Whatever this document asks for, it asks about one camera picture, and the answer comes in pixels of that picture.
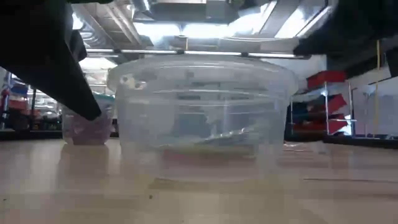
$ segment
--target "table surface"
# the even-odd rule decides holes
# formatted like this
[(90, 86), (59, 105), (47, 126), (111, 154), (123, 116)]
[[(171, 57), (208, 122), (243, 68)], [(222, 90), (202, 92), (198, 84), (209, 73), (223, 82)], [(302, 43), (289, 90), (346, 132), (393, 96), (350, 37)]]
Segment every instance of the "table surface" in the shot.
[(0, 223), (398, 223), (398, 151), (284, 146), (267, 182), (135, 174), (117, 139), (0, 142)]

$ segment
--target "metal shelf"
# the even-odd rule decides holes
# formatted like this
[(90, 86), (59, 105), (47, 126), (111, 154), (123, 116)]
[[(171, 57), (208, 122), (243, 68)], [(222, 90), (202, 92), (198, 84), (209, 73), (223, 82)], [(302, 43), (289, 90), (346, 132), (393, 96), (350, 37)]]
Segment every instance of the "metal shelf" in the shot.
[(329, 91), (330, 88), (341, 88), (343, 85), (347, 85), (347, 83), (328, 83), (325, 82), (324, 85), (320, 88), (316, 88), (312, 91), (307, 91), (305, 93), (301, 93), (301, 94), (297, 94), (291, 97), (290, 99), (290, 120), (291, 120), (291, 134), (294, 135), (294, 133), (300, 133), (301, 131), (295, 131), (294, 130), (294, 126), (293, 126), (293, 117), (297, 117), (295, 115), (293, 115), (293, 97), (295, 96), (310, 96), (310, 95), (321, 95), (322, 92), (325, 93), (325, 111), (320, 112), (320, 113), (324, 113), (326, 116), (326, 130), (324, 130), (324, 132), (326, 132), (326, 135), (330, 135), (333, 133), (329, 133), (329, 122), (330, 121), (350, 121), (353, 122), (351, 124), (351, 134), (354, 136), (354, 122), (356, 122), (357, 120), (355, 120), (353, 118), (353, 96), (352, 96), (352, 89), (351, 89), (351, 84), (348, 82), (348, 91), (349, 91), (349, 115), (351, 119), (329, 119), (329, 108), (328, 108), (328, 96), (329, 96)]

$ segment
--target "small plastic cup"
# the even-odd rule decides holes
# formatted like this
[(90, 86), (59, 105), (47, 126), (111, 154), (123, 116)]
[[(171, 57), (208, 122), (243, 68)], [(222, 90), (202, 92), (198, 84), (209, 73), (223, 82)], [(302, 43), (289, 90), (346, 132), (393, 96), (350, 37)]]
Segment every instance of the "small plastic cup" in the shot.
[(103, 145), (111, 135), (114, 98), (94, 94), (102, 114), (88, 121), (66, 106), (62, 107), (62, 134), (68, 144)]

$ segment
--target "ceiling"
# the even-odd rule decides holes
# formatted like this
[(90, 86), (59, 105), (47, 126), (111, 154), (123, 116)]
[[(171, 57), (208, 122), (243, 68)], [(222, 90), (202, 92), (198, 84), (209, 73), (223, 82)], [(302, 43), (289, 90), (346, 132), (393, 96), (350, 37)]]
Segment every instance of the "ceiling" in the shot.
[[(74, 4), (74, 29), (80, 31), (86, 47), (92, 49), (291, 53), (298, 44), (297, 37), (319, 28), (336, 4), (332, 0), (226, 2), (116, 0), (110, 4)], [(89, 56), (106, 57), (114, 64), (140, 57), (137, 54)], [(291, 68), (299, 78), (325, 69), (320, 58), (301, 62), (269, 61)], [(92, 70), (108, 69), (82, 67), (86, 73), (92, 74), (96, 73)], [(98, 75), (95, 78), (98, 82), (95, 80), (94, 83), (104, 80)]]

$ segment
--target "clear plastic container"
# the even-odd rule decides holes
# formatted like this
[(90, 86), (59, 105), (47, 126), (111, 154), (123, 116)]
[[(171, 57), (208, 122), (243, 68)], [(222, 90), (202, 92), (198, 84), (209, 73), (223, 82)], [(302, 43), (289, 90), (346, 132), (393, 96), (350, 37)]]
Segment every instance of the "clear plastic container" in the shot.
[(123, 156), (156, 177), (251, 179), (281, 150), (294, 74), (239, 57), (174, 55), (109, 71)]
[(100, 117), (88, 121), (66, 106), (62, 107), (62, 134), (68, 144), (103, 145), (111, 135), (114, 98), (94, 94), (102, 110)]

